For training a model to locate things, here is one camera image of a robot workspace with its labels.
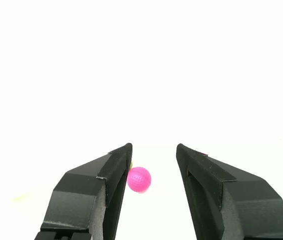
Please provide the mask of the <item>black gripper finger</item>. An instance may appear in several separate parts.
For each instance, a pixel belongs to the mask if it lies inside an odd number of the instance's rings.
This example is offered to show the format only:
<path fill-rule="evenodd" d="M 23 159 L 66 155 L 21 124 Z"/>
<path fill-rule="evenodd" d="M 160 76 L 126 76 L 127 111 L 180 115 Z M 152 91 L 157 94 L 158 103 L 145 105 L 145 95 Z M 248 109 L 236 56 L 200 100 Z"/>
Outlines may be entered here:
<path fill-rule="evenodd" d="M 67 171 L 52 191 L 35 239 L 114 240 L 132 153 L 127 143 Z"/>
<path fill-rule="evenodd" d="M 176 147 L 198 240 L 283 240 L 283 199 L 263 178 Z"/>

